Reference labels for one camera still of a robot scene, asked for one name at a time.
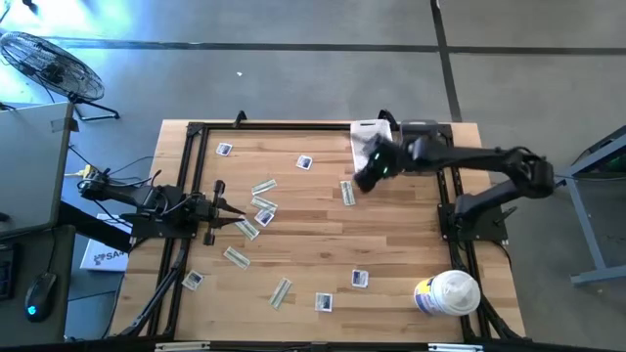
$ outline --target concrete floor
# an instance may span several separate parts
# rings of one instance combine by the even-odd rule
[[[440,2],[449,45],[626,45],[626,4],[620,0]],[[18,2],[0,28],[125,41],[437,44],[428,0],[189,0],[185,7],[166,0],[41,3],[39,20]],[[245,110],[252,119],[363,119],[389,109],[399,120],[451,120],[438,53],[69,50],[104,80],[100,103],[122,114],[120,121],[81,123],[80,133],[72,135],[99,166],[115,168],[152,154],[165,118],[234,118]],[[626,121],[624,56],[456,54],[450,63],[463,121],[478,123],[486,147],[524,145],[562,169]],[[3,102],[50,102],[41,87],[8,66],[0,66],[0,87]],[[71,155],[68,171],[81,166]],[[125,175],[146,176],[148,170],[144,162]],[[64,197],[98,212],[77,196],[74,183],[66,181]],[[602,213],[597,203],[592,211]],[[568,194],[516,205],[519,211],[507,225],[528,336],[623,350],[626,282],[583,288],[569,283],[570,274],[593,269],[593,262]],[[624,264],[625,241],[601,236],[610,261]],[[85,245],[79,237],[70,299],[115,289],[119,280],[78,270]],[[111,294],[71,301],[67,335],[100,337],[111,306]],[[92,312],[88,322],[86,311]]]

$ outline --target computer mouse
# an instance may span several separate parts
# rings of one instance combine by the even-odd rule
[[[48,318],[52,312],[56,282],[57,275],[52,273],[40,274],[32,281],[23,303],[28,320],[36,323]]]

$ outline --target white lid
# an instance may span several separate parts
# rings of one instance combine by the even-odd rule
[[[480,304],[480,288],[468,273],[450,270],[436,276],[434,294],[441,309],[449,315],[467,315]]]

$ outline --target desk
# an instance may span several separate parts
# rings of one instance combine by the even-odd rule
[[[18,273],[13,299],[0,302],[0,345],[23,346],[63,342],[66,328],[67,291],[71,253],[74,248],[75,229],[72,226],[55,228],[56,245],[50,271],[57,274],[56,295],[50,316],[41,323],[26,319],[23,301],[32,280],[46,271],[52,251],[50,230],[36,231],[2,243],[18,243]]]
[[[152,169],[162,170],[161,184],[176,183],[189,122],[162,123]],[[480,146],[475,124],[452,128],[455,145]],[[234,146],[229,156],[214,152],[220,142]],[[189,175],[197,153],[198,143]],[[301,154],[313,157],[309,171],[295,167]],[[246,211],[254,223],[250,188],[274,178],[278,187],[262,196],[279,208],[267,228],[256,224],[261,234],[254,242],[234,226],[217,232],[215,246],[193,241],[187,269],[205,278],[197,291],[183,289],[176,339],[462,340],[458,318],[429,318],[418,311],[412,297],[420,280],[450,269],[448,246],[439,239],[435,178],[386,180],[366,196],[357,192],[357,204],[346,207],[339,181],[350,180],[353,171],[347,131],[211,131],[201,191],[209,194],[216,179],[224,180],[226,200]],[[186,192],[192,183],[189,175]],[[467,193],[490,186],[483,171],[462,170],[461,177]],[[251,260],[247,270],[222,255],[228,246]],[[130,254],[113,333],[127,327],[153,294],[162,247],[163,241],[148,240]],[[475,247],[485,295],[511,328],[523,334],[506,256],[490,242]],[[367,289],[350,285],[351,271],[357,268],[370,272]],[[275,311],[268,300],[282,277],[293,286]],[[334,295],[332,313],[314,311],[315,292]],[[161,311],[161,325],[168,306]]]

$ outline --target wooden tabletop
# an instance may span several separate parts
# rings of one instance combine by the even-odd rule
[[[161,184],[176,183],[189,122],[162,124],[152,168],[153,174],[162,170]],[[476,124],[454,123],[452,128],[455,145],[480,146]],[[220,142],[233,145],[229,156],[215,153]],[[313,158],[308,171],[295,167],[301,154]],[[204,281],[196,291],[183,288],[176,339],[460,341],[458,318],[428,317],[413,300],[420,280],[450,269],[448,246],[439,239],[435,178],[399,176],[379,182],[367,195],[355,188],[356,205],[347,207],[339,181],[350,180],[353,171],[347,131],[211,131],[201,191],[212,193],[213,182],[223,180],[225,199],[247,213],[260,235],[251,242],[228,226],[217,232],[215,246],[193,241],[187,269],[202,273]],[[490,186],[483,171],[464,169],[461,177],[466,193]],[[277,203],[278,211],[262,228],[253,220],[257,209],[250,205],[250,189],[272,178],[278,187],[261,196]],[[247,270],[223,256],[228,246],[251,260]],[[130,254],[112,333],[127,327],[153,294],[162,247],[163,241],[149,240]],[[475,247],[486,296],[523,334],[505,254],[490,242]],[[353,269],[370,273],[368,288],[351,286]],[[293,285],[274,310],[268,300],[283,277]],[[334,296],[332,313],[314,310],[316,292]],[[164,301],[161,325],[169,296]]]

